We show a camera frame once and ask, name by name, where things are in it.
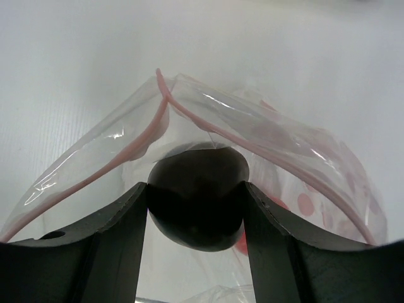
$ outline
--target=black bracket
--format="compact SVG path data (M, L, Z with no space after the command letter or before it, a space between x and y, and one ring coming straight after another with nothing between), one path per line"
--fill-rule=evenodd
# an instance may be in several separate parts
M39 240L0 243L0 302L133 303L146 187ZM257 303L402 302L404 241L370 247L314 226L252 184L237 190Z

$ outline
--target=ziplock bag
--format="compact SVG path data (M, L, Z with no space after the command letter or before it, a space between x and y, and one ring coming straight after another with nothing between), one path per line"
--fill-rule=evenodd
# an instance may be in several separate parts
M267 103L221 92L181 74L164 79L159 71L38 178L10 214L0 239L9 241L45 211L124 163L124 173L134 180L143 173L144 178L157 161L192 150L200 142L208 143L205 148L236 149L249 164L249 181L307 221L355 241L387 241L381 198L344 143L326 130L287 118ZM242 243L237 247L242 251ZM221 252L233 253L238 260L232 273L235 283L226 287L251 281L248 270L237 268L243 267L239 251ZM198 258L205 270L209 264L201 255L193 260ZM206 276L216 274L210 269Z

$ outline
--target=black plastic holder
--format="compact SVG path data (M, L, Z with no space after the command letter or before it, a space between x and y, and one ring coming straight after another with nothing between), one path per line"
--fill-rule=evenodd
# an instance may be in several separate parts
M147 185L39 240L0 243L0 302L133 303ZM250 183L237 190L257 303L404 302L404 241L380 247L331 234Z

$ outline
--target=plastic bag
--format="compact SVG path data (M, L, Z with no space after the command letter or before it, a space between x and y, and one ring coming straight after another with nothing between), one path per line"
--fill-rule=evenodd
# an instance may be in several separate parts
M168 303L199 302L195 299L198 294L205 298L218 285L231 290L252 284L249 258L236 247L203 252L178 245L164 236L148 215L136 290L139 297Z
M174 148L180 153L200 142L210 143L208 148L224 144L238 150L249 163L252 183L313 224L370 244L387 241L381 198L344 143L323 129L285 117L263 101L251 102L181 74L165 80L160 73L38 178L9 216L0 240L9 241L43 212L124 163L132 186L146 181L155 162L172 155ZM242 246L240 242L236 247L246 254ZM244 283L235 278L238 285L249 283L249 273L241 277Z
M252 285L228 288L216 286L181 303L255 303Z

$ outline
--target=hole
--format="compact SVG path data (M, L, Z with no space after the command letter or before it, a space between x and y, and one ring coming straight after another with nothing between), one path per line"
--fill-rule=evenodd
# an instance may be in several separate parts
M64 235L66 235L65 232L62 232L60 230L54 231L54 232L49 232L48 234L44 235L42 238L40 238L41 240L48 240L48 239L56 239L56 238L60 238L63 237Z

